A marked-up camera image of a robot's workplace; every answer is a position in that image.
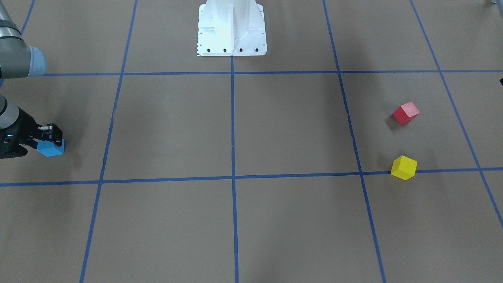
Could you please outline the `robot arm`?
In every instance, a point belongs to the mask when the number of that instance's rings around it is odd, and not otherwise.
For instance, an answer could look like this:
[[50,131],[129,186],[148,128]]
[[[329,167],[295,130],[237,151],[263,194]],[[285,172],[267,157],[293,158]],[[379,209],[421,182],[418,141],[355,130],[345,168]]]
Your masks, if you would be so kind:
[[[28,46],[5,5],[0,4],[1,79],[38,77],[47,72],[45,54]],[[12,100],[0,97],[1,159],[26,156],[26,147],[44,156],[64,154],[63,131],[54,123],[41,125]]]

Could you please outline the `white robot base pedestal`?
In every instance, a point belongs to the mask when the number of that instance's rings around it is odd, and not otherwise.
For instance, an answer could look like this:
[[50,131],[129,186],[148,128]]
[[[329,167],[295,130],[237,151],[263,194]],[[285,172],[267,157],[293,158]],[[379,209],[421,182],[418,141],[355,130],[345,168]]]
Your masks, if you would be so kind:
[[255,0],[207,0],[198,11],[196,55],[266,55],[264,7]]

